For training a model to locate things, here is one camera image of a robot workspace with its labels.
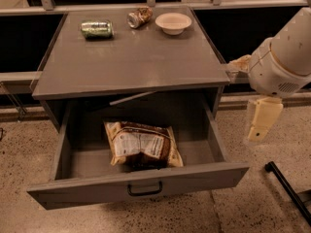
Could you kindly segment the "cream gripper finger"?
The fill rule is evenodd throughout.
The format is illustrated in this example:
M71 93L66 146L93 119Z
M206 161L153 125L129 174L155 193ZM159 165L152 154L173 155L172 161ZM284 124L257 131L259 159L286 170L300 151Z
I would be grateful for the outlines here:
M237 59L231 60L228 63L228 68L230 70L248 73L250 60L251 56L249 54L243 55Z
M281 98L261 96L250 105L255 109L247 139L262 141L280 116L284 106Z

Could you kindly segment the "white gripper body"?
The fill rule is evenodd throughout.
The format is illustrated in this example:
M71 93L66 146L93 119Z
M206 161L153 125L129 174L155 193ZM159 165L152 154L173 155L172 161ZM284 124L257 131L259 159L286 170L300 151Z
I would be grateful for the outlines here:
M278 47L274 38L267 38L251 55L248 78L257 93L289 97L311 82L310 49Z

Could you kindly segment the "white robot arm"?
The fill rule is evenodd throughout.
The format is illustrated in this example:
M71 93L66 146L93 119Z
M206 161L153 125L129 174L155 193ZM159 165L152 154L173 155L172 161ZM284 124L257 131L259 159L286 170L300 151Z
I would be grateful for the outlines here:
M283 110L282 100L311 83L311 8L300 9L273 37L251 54L228 63L248 75L259 98L250 102L254 117L247 139L259 142Z

